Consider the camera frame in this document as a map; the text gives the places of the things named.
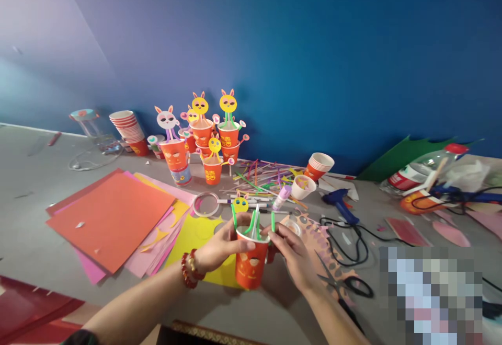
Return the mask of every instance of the scissors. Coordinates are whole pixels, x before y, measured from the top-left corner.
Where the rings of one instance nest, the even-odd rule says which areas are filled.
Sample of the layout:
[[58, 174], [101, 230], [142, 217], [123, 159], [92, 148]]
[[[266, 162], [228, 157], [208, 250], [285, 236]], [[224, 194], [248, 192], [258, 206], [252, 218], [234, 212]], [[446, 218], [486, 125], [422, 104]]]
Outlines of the scissors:
[[[357, 318], [356, 318], [356, 314], [354, 314], [354, 312], [350, 309], [350, 307], [347, 305], [347, 303], [345, 302], [345, 300], [342, 298], [341, 294], [340, 294], [340, 290], [338, 288], [339, 286], [339, 282], [335, 280], [335, 278], [331, 275], [331, 273], [329, 272], [329, 269], [328, 267], [326, 266], [326, 264], [324, 264], [323, 260], [321, 259], [321, 257], [319, 256], [319, 254], [317, 253], [317, 251], [315, 252], [317, 257], [319, 258], [321, 264], [323, 265], [323, 268], [324, 270], [326, 271], [326, 274], [328, 275], [328, 278], [324, 277], [324, 276], [321, 276], [321, 275], [317, 275], [321, 280], [323, 280], [324, 282], [327, 282], [329, 285], [333, 286], [336, 290], [336, 292], [338, 293], [338, 304], [344, 309], [344, 311], [347, 313], [347, 315], [352, 319], [352, 321], [354, 322], [354, 324], [359, 328], [359, 330], [363, 333], [364, 331], [362, 330], [359, 322], [357, 321]], [[361, 290], [359, 289], [358, 287], [355, 287], [354, 286], [354, 283], [355, 282], [359, 282], [360, 284], [362, 284], [367, 291], [364, 291], [364, 290]], [[360, 295], [360, 296], [363, 296], [365, 298], [373, 298], [375, 293], [373, 291], [373, 289], [371, 288], [370, 285], [368, 285], [366, 283], [366, 281], [363, 281], [362, 279], [360, 279], [359, 277], [355, 277], [355, 276], [349, 276], [347, 278], [345, 278], [343, 280], [343, 284], [344, 284], [344, 287], [347, 289], [347, 290], [350, 290], [352, 291], [354, 294], [356, 295]]]

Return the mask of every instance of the hand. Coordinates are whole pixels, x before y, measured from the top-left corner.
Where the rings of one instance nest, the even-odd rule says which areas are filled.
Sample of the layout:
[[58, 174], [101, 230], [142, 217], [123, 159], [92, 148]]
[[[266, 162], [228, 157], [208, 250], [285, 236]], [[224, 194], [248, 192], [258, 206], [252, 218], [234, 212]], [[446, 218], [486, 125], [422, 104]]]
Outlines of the hand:
[[280, 223], [276, 223], [276, 232], [270, 231], [268, 236], [286, 259], [289, 273], [298, 290], [305, 295], [305, 293], [319, 288], [320, 280], [315, 273], [302, 239]]
[[[249, 225], [251, 213], [237, 213], [237, 225]], [[237, 240], [233, 220], [228, 221], [205, 245], [195, 251], [195, 267], [199, 273], [212, 272], [233, 254], [249, 252], [255, 244], [244, 239]]]

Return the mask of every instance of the red beaded bracelet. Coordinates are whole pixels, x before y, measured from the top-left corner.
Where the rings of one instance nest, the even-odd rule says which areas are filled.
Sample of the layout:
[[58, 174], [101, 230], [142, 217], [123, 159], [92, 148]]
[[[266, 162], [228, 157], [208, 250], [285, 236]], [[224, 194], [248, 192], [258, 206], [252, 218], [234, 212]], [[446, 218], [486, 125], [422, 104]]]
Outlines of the red beaded bracelet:
[[185, 285], [186, 287], [188, 287], [189, 289], [195, 289], [195, 287], [197, 286], [197, 283], [198, 281], [192, 281], [191, 278], [190, 278], [190, 274], [188, 273], [188, 268], [187, 268], [187, 260], [188, 260], [188, 263], [190, 264], [190, 272], [191, 272], [191, 275], [194, 279], [196, 280], [203, 280], [204, 277], [206, 277], [206, 274], [202, 274], [202, 273], [199, 273], [196, 269], [195, 269], [195, 264], [194, 264], [194, 261], [195, 261], [195, 251], [196, 249], [194, 248], [192, 250], [192, 252], [190, 253], [190, 255], [186, 252], [183, 254], [183, 257], [181, 258], [181, 271], [183, 273], [183, 280], [185, 282]]

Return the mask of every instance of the orange paper cutout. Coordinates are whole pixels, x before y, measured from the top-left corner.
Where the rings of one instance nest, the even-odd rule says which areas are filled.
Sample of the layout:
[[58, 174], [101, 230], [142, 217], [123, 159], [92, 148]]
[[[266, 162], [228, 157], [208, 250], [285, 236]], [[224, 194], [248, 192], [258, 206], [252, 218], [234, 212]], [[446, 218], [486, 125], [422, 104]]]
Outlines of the orange paper cutout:
[[[174, 200], [168, 193], [116, 174], [47, 224], [104, 269], [115, 273]], [[82, 221], [85, 226], [75, 228]]]

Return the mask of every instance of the yellow paper sheet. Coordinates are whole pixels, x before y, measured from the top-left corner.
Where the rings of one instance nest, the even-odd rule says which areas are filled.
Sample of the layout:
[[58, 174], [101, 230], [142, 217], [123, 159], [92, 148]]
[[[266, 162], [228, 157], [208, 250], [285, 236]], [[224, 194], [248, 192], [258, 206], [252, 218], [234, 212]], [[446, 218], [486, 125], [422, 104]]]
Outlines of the yellow paper sheet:
[[[224, 221], [193, 218], [191, 215], [187, 215], [165, 266], [179, 262], [185, 252], [190, 252], [193, 248], [201, 248], [211, 239], [214, 229], [222, 222]], [[204, 281], [242, 289], [237, 281], [235, 281], [235, 255], [231, 255], [215, 271], [206, 274]]]

